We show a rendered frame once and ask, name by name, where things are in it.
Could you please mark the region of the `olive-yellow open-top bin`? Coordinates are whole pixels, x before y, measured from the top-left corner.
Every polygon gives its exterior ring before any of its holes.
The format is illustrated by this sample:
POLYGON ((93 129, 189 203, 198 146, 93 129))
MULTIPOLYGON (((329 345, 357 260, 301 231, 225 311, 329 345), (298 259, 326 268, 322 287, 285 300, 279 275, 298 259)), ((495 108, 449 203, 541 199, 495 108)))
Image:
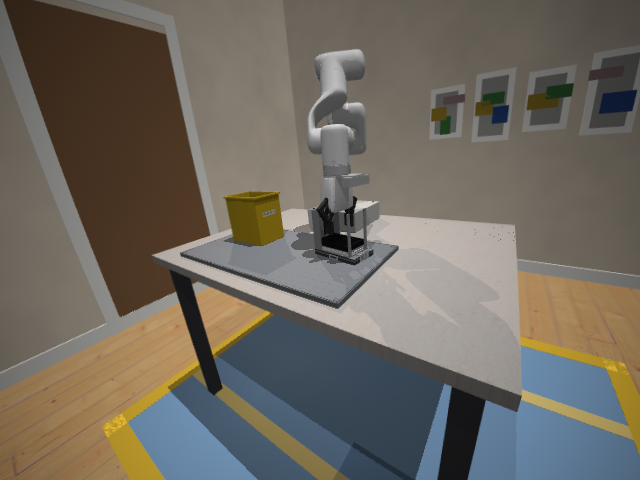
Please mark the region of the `olive-yellow open-top bin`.
POLYGON ((249 191, 223 197, 234 241, 264 246, 284 237, 279 194, 249 191))

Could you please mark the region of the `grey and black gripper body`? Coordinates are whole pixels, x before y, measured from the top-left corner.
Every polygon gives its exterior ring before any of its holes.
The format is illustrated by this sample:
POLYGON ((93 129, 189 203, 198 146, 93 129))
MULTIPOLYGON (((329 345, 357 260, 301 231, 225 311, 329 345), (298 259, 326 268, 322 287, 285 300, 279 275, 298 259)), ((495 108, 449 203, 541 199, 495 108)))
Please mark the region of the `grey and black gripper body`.
POLYGON ((324 176, 321 181, 321 203, 328 198, 328 208, 337 213, 353 206, 353 189, 342 188, 342 178, 324 176))

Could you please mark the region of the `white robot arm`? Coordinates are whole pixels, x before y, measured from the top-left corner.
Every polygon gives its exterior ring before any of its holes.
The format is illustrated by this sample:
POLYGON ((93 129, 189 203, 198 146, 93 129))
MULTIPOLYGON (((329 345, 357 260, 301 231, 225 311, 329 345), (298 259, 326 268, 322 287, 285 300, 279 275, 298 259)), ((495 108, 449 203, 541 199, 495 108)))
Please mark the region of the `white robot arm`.
POLYGON ((366 150, 365 107, 362 103, 346 102, 347 81, 364 76, 364 55, 359 49, 324 53, 315 58, 314 66, 321 97, 308 115, 308 148, 313 154, 322 154, 323 176, 344 177, 342 188, 369 184, 369 174, 351 174, 349 169, 349 155, 366 150), (316 128, 325 116, 328 125, 316 128))

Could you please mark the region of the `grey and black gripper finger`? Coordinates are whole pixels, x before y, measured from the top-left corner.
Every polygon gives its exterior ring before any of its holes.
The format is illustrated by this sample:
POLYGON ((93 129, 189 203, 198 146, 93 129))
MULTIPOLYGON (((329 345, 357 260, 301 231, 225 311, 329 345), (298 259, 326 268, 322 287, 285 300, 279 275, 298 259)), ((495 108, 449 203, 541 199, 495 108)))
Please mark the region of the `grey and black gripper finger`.
POLYGON ((322 220, 324 221, 325 233, 333 235, 334 222, 332 221, 332 218, 334 213, 332 213, 331 210, 329 210, 328 208, 328 198, 325 198, 323 202, 318 206, 317 212, 319 216, 322 218, 322 220), (325 209, 325 212, 324 212, 324 209, 325 209), (328 213, 330 213, 329 216, 328 216, 328 213))
POLYGON ((350 226, 354 226, 354 221, 353 221, 353 214, 354 214, 354 209, 356 207, 356 202, 357 202, 357 198, 355 196, 353 196, 353 206, 349 209, 344 210, 346 213, 344 213, 344 221, 345 221, 345 226, 347 226, 347 221, 346 221, 346 214, 350 214, 350 226))

